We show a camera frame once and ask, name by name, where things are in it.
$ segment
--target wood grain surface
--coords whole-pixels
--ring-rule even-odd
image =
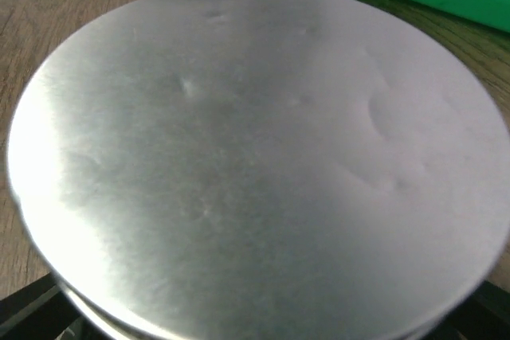
[[[6,131],[18,97],[38,65],[65,38],[88,21],[131,1],[0,0],[0,134],[4,174],[0,184],[0,299],[48,271],[30,246],[6,188],[3,162]],[[450,49],[478,75],[510,124],[510,35],[408,0],[360,1],[408,21]],[[490,280],[510,291],[510,246]]]

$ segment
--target black object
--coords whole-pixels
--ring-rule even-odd
[[[51,275],[0,301],[0,340],[105,340]],[[510,294],[484,282],[426,340],[509,340]]]

